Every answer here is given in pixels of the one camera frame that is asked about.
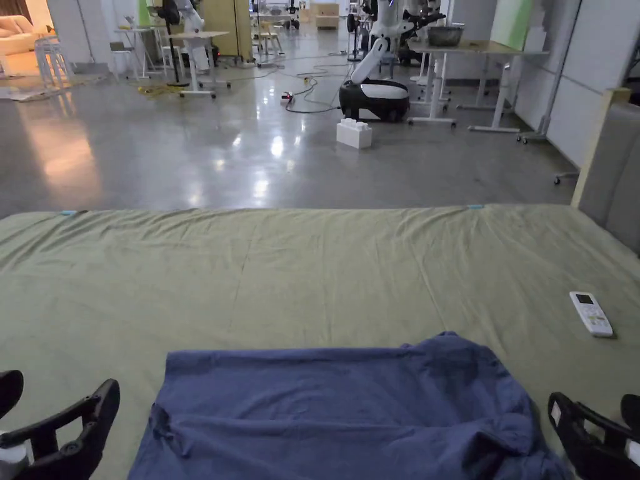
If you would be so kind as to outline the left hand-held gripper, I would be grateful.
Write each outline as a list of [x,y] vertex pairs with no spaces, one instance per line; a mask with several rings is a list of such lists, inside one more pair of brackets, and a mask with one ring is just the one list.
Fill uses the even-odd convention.
[[[0,417],[19,402],[24,389],[20,370],[0,375]],[[46,419],[1,432],[1,479],[89,479],[103,458],[104,448],[121,404],[115,379]],[[57,432],[82,422],[79,436],[59,446]]]

